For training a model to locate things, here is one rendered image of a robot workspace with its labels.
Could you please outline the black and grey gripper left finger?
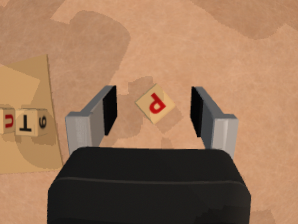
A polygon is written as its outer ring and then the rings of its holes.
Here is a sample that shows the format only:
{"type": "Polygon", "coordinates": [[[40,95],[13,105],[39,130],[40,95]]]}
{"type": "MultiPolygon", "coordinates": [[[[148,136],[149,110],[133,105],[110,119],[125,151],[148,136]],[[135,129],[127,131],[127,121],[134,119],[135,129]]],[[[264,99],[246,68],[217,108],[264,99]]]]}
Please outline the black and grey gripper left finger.
{"type": "Polygon", "coordinates": [[[99,147],[117,118],[117,86],[106,85],[81,111],[65,116],[69,155],[80,147],[99,147]]]}

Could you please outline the tan block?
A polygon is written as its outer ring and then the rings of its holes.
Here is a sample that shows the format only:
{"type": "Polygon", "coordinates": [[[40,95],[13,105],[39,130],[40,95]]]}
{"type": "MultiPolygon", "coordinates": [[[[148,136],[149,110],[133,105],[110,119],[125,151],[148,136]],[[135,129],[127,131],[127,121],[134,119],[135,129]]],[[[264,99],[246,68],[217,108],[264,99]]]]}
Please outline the tan block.
{"type": "Polygon", "coordinates": [[[175,107],[175,103],[158,84],[154,84],[141,95],[135,104],[152,124],[157,123],[175,107]]]}
{"type": "Polygon", "coordinates": [[[15,132],[15,109],[0,108],[0,134],[15,132]]]}
{"type": "Polygon", "coordinates": [[[16,109],[16,136],[39,137],[48,134],[47,109],[16,109]]]}

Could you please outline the tan flat mat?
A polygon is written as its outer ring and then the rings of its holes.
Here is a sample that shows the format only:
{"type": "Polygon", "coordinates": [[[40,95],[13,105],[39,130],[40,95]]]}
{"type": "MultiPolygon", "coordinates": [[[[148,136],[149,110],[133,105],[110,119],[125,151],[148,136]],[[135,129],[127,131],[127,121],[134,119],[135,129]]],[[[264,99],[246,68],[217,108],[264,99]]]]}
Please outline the tan flat mat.
{"type": "Polygon", "coordinates": [[[48,134],[0,135],[0,174],[61,170],[47,54],[0,67],[0,108],[48,110],[48,134]]]}

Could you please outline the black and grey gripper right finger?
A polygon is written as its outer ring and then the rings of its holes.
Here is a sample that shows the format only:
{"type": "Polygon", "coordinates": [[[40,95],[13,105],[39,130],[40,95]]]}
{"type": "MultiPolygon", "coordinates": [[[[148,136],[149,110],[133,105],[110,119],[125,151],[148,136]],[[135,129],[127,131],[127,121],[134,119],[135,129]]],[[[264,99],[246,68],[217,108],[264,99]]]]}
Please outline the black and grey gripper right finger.
{"type": "Polygon", "coordinates": [[[239,120],[224,114],[203,87],[191,87],[190,118],[205,149],[219,149],[234,158],[239,120]]]}

